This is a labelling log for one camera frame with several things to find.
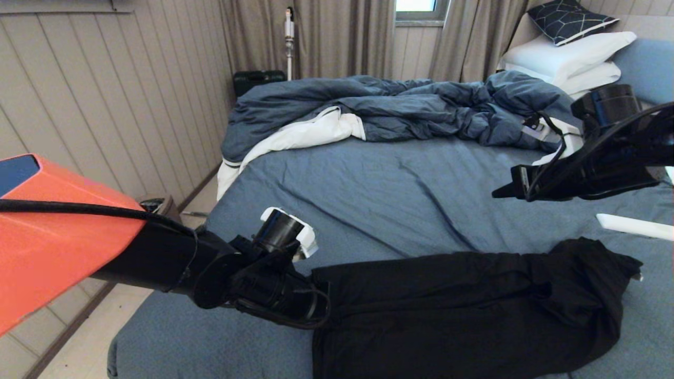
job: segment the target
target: pillow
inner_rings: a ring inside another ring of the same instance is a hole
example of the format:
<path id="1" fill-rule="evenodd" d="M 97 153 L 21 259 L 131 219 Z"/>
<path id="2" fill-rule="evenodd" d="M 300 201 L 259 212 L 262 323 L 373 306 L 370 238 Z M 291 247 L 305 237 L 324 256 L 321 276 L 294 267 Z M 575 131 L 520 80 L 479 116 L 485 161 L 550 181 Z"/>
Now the pillow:
<path id="1" fill-rule="evenodd" d="M 600 33 L 555 47 L 545 36 L 510 49 L 500 69 L 515 69 L 556 86 L 602 64 L 636 40 L 633 32 Z"/>
<path id="2" fill-rule="evenodd" d="M 618 18 L 592 13 L 575 0 L 554 0 L 527 11 L 555 46 L 602 32 Z"/>
<path id="3" fill-rule="evenodd" d="M 620 69 L 615 63 L 604 62 L 593 69 L 570 77 L 558 87 L 568 94 L 573 94 L 617 82 L 620 74 Z"/>

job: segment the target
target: black suitcase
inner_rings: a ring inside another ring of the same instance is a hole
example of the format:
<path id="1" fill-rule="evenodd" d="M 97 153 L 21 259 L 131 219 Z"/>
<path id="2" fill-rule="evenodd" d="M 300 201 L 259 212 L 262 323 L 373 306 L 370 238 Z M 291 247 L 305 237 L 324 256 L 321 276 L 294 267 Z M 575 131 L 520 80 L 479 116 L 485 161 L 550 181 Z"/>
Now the black suitcase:
<path id="1" fill-rule="evenodd" d="M 238 98 L 255 86 L 285 81 L 286 73 L 277 69 L 269 71 L 239 71 L 234 74 L 234 93 Z"/>

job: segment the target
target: black garment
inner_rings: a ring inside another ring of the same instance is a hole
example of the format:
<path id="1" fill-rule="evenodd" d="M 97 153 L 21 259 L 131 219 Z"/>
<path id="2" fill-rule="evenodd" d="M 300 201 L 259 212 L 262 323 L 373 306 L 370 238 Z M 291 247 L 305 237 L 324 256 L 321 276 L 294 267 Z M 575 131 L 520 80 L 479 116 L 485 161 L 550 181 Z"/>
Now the black garment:
<path id="1" fill-rule="evenodd" d="M 642 263 L 585 238 L 549 254 L 455 253 L 344 264 L 315 379 L 536 378 L 570 372 L 620 337 L 621 296 Z"/>

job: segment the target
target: window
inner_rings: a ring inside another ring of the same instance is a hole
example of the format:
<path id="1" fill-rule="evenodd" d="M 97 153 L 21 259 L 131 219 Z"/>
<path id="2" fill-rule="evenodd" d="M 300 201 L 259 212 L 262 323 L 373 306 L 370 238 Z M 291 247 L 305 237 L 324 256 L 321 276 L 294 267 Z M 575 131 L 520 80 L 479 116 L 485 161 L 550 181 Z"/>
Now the window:
<path id="1" fill-rule="evenodd" d="M 396 0 L 396 21 L 444 22 L 450 0 Z"/>

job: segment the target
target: curtain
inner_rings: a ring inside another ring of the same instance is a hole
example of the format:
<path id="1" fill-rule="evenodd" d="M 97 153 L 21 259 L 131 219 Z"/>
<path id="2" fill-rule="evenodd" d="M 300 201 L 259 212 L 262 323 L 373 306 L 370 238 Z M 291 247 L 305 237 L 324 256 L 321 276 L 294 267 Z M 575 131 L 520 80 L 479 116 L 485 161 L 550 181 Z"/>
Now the curtain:
<path id="1" fill-rule="evenodd" d="M 286 8 L 293 0 L 222 0 L 224 39 L 234 72 L 286 71 Z"/>
<path id="2" fill-rule="evenodd" d="M 452 0 L 431 78 L 474 82 L 496 71 L 529 0 Z"/>
<path id="3" fill-rule="evenodd" d="M 286 71 L 284 15 L 295 11 L 293 78 L 390 78 L 395 0 L 222 0 L 234 71 Z"/>

